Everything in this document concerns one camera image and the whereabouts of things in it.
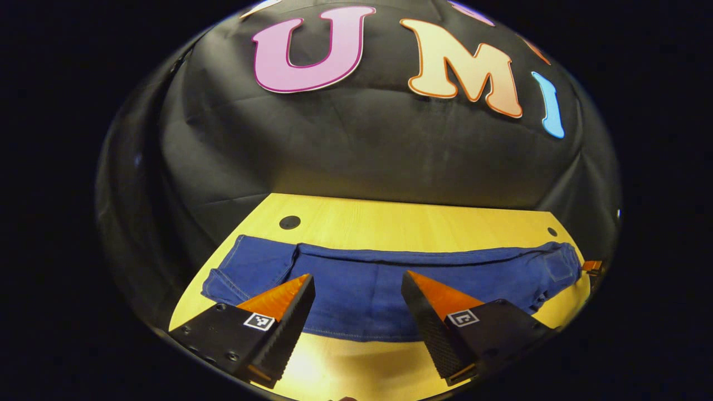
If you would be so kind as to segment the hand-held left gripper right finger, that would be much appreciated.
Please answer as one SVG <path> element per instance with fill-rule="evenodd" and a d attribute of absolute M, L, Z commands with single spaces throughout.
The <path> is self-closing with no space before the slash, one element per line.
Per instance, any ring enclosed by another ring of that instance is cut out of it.
<path fill-rule="evenodd" d="M 449 386 L 496 375 L 559 332 L 506 299 L 483 302 L 414 271 L 401 294 Z"/>

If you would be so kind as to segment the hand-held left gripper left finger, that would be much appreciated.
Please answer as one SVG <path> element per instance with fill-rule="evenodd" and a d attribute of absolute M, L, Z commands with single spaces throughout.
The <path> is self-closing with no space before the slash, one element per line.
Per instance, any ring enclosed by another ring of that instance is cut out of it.
<path fill-rule="evenodd" d="M 272 389 L 287 368 L 314 299 L 314 278 L 305 274 L 237 306 L 216 303 L 169 335 L 227 375 Z"/>

